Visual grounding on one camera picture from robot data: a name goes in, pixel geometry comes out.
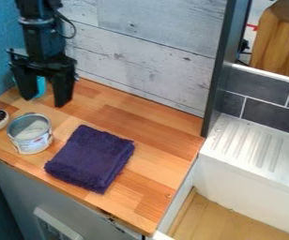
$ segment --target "open tin can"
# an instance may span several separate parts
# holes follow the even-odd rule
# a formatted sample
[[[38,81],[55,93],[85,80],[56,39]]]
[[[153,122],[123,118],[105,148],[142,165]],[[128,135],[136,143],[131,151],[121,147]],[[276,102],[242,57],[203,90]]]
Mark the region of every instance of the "open tin can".
[[[32,155],[47,149],[53,141],[49,118],[38,113],[26,113],[8,126],[8,136],[17,152]]]

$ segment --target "wooden floor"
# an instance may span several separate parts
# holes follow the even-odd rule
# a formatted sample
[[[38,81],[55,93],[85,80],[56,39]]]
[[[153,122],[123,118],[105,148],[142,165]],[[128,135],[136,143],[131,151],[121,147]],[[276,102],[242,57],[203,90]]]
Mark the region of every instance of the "wooden floor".
[[[289,234],[222,207],[192,189],[168,235],[175,240],[289,240]]]

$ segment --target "purple towel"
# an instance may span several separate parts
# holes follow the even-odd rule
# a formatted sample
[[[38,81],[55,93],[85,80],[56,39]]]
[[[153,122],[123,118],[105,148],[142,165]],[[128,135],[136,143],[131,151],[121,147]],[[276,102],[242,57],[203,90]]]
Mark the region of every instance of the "purple towel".
[[[81,125],[44,169],[65,182],[104,193],[133,150],[133,141]]]

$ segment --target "whitewashed wood panel wall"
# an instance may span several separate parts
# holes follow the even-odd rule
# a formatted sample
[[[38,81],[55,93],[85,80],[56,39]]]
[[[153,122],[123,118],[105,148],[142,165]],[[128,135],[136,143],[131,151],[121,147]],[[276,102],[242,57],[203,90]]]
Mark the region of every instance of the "whitewashed wood panel wall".
[[[63,0],[81,76],[204,116],[226,0]]]

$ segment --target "wooden countertop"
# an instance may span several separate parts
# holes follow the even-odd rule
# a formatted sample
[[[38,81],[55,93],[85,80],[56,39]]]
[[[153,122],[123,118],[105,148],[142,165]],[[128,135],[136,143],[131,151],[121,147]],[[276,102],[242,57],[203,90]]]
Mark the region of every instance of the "wooden countertop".
[[[77,82],[74,91],[74,99],[61,109],[53,106],[51,86],[32,101],[22,99],[16,88],[0,96],[0,108],[11,119],[43,113],[51,119],[54,135],[46,151],[23,156],[2,129],[0,160],[138,233],[152,235],[204,141],[199,137],[203,120],[87,80]],[[135,141],[132,158],[104,195],[66,184],[43,169],[81,124]]]

